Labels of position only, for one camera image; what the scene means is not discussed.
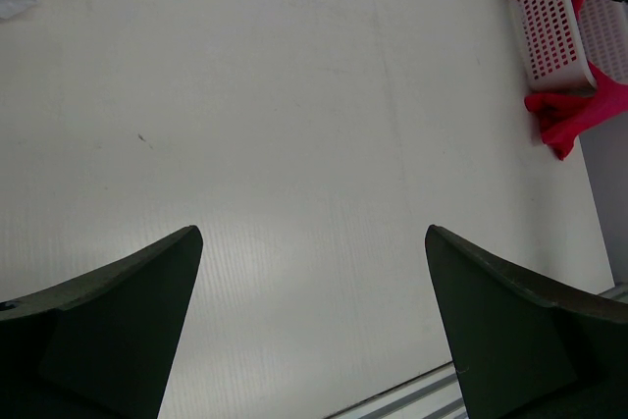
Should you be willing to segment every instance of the basket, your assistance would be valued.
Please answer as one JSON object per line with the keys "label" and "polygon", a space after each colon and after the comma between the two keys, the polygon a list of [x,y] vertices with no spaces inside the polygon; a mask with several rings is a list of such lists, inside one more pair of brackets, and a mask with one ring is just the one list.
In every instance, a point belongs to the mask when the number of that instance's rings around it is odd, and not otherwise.
{"label": "basket", "polygon": [[571,0],[510,0],[513,22],[533,90],[596,86],[588,61],[628,83],[628,8],[585,0],[580,20]]}

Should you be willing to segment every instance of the white table surface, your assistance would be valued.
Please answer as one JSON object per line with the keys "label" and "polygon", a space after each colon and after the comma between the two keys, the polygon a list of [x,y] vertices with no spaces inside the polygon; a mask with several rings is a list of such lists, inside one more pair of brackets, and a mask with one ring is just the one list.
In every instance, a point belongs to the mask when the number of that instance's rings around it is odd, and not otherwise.
{"label": "white table surface", "polygon": [[0,24],[0,298],[205,237],[162,418],[318,418],[449,359],[423,235],[611,287],[505,0],[43,0]]}

